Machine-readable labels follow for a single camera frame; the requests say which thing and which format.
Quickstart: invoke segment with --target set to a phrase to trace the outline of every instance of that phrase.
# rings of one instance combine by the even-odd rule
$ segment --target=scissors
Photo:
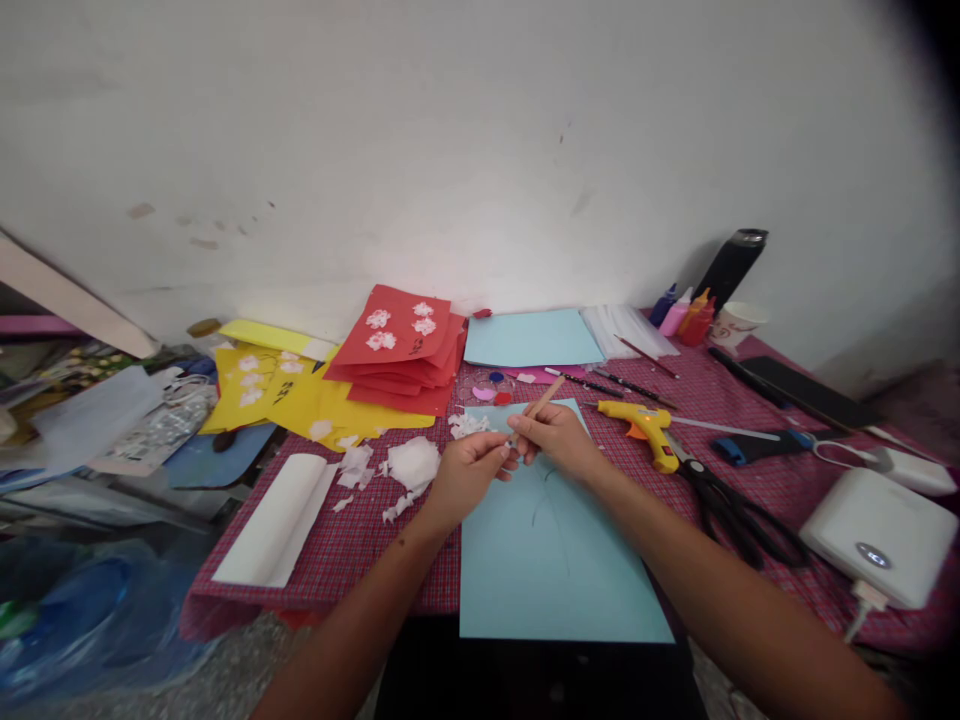
[[[669,431],[663,434],[670,443],[680,468],[677,472],[693,487],[700,506],[700,525],[714,541],[716,520],[737,554],[754,570],[763,569],[763,552],[790,568],[807,567],[810,553],[803,541],[778,518],[731,488],[703,463],[690,455]]]

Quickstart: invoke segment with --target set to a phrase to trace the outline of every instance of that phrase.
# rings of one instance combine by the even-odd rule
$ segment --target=charging cable
[[[852,447],[850,447],[849,445],[844,445],[843,443],[833,442],[832,440],[817,440],[817,439],[816,439],[813,435],[811,435],[810,433],[802,433],[802,435],[803,435],[805,438],[807,438],[811,443],[813,443],[813,448],[812,448],[813,454],[816,455],[816,456],[817,456],[818,458],[820,458],[821,460],[823,460],[824,462],[831,463],[832,465],[839,465],[840,467],[848,467],[848,468],[856,468],[856,467],[857,467],[856,465],[850,465],[849,463],[840,462],[839,460],[831,460],[831,459],[828,458],[827,456],[822,455],[822,454],[820,453],[820,448],[824,447],[825,445],[831,445],[831,446],[833,446],[833,447],[838,447],[838,448],[841,448],[841,449],[843,449],[843,450],[846,450],[847,452],[856,455],[858,458],[860,458],[861,460],[863,460],[863,461],[866,462],[866,463],[877,463],[877,462],[878,462],[877,457],[876,457],[875,455],[871,455],[870,453],[864,452],[863,450],[857,450],[856,448],[852,448]]]
[[[883,612],[887,609],[887,596],[877,590],[873,585],[868,585],[863,580],[857,580],[853,584],[851,591],[859,598],[857,617],[847,628],[847,634],[843,636],[843,641],[849,645],[850,641],[860,632],[860,628],[867,621],[867,615],[872,610]]]

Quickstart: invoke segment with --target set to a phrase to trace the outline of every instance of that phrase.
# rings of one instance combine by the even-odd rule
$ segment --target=white paper roll
[[[332,469],[330,480],[336,466]],[[329,482],[325,488],[321,483],[321,479],[326,479],[325,470],[327,461],[319,455],[300,453],[287,458],[214,573],[214,582],[269,587],[286,584],[330,488]],[[311,510],[313,515],[307,522],[304,516]],[[295,534],[301,536],[299,545],[288,547],[293,544],[291,540]],[[283,570],[287,567],[289,570],[283,577]]]

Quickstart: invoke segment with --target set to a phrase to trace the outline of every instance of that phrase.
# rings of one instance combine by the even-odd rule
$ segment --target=yellow paper
[[[378,438],[388,428],[427,428],[433,415],[415,415],[380,405],[347,399],[351,383],[325,380],[327,365],[316,372],[316,363],[293,353],[241,344],[236,350],[217,351],[220,402],[200,430],[210,434],[233,430],[258,420],[268,420],[335,452],[346,448],[339,440],[357,436]],[[325,421],[331,430],[326,432]]]
[[[221,335],[242,340],[245,343],[274,350],[286,350],[313,360],[323,360],[330,351],[330,343],[325,340],[312,338],[293,330],[264,325],[253,320],[231,320],[218,332]]]
[[[308,373],[294,381],[289,394],[273,405],[267,417],[291,432],[316,440],[336,452],[345,448],[337,441],[357,435],[354,444],[364,438],[380,437],[385,428],[427,428],[436,421],[433,415],[415,415],[382,405],[359,403],[347,399],[351,383],[325,380],[327,367],[340,348],[327,355],[327,364],[316,373]],[[328,420],[333,430],[325,437],[317,437],[311,430],[316,423]]]

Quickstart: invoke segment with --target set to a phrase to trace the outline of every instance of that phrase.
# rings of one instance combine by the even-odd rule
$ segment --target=blue paper
[[[605,358],[578,310],[470,318],[464,360],[474,365],[583,365]]]
[[[580,415],[576,401],[554,402]],[[507,418],[524,407],[465,412],[510,432]],[[511,482],[494,481],[463,522],[460,636],[674,642],[640,558],[593,499],[542,455]]]

